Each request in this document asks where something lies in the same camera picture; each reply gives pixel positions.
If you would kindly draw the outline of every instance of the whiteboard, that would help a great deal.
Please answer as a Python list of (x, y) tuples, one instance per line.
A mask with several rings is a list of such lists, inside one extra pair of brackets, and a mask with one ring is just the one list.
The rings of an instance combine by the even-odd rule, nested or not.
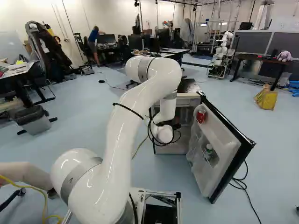
[(8, 58), (7, 62), (13, 64), (19, 57), (19, 54), (29, 59), (29, 55), (20, 41), (17, 32), (0, 32), (0, 59)]

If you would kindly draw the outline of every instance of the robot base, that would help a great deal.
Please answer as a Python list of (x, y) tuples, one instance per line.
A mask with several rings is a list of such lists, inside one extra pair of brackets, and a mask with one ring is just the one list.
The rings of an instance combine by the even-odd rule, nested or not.
[[(136, 206), (138, 224), (181, 224), (181, 193), (151, 191), (132, 188), (131, 196)], [(71, 223), (68, 210), (61, 224)]]

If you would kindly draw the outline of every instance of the black cable tie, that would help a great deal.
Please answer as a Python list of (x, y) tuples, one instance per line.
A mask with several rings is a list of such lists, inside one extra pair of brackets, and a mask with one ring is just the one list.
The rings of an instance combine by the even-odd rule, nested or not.
[(113, 105), (113, 106), (115, 106), (115, 105), (121, 106), (121, 107), (127, 109), (128, 111), (131, 111), (132, 113), (136, 114), (136, 115), (137, 115), (138, 117), (140, 117), (142, 120), (144, 120), (144, 118), (143, 118), (139, 113), (133, 111), (132, 109), (130, 109), (130, 108), (128, 108), (128, 107), (126, 107), (126, 106), (124, 106), (124, 105), (122, 105), (122, 104), (113, 103), (112, 105)]

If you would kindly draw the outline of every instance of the gray band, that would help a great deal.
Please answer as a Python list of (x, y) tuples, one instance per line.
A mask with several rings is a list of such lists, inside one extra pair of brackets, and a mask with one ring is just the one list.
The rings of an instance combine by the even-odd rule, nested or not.
[(139, 80), (141, 83), (148, 80), (148, 77), (147, 77), (148, 67), (150, 65), (150, 62), (154, 59), (155, 59), (154, 57), (143, 57), (140, 60), (139, 65), (138, 65), (138, 76), (139, 76)]
[(91, 168), (102, 163), (102, 158), (93, 157), (89, 160), (86, 160), (80, 164), (78, 164), (65, 178), (64, 182), (61, 185), (60, 196), (61, 199), (68, 204), (69, 196), (71, 190), (76, 185), (78, 180)]
[(175, 99), (175, 98), (177, 98), (177, 92), (173, 92), (168, 96), (164, 97), (163, 99)]

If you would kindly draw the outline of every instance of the ceiling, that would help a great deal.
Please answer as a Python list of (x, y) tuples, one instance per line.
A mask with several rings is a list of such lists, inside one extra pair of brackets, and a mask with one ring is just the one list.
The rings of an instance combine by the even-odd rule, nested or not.
[(218, 3), (218, 0), (162, 0), (162, 1), (171, 1), (176, 3), (186, 3), (186, 4), (192, 4), (192, 5), (201, 5), (203, 3), (207, 4), (213, 4), (215, 1)]

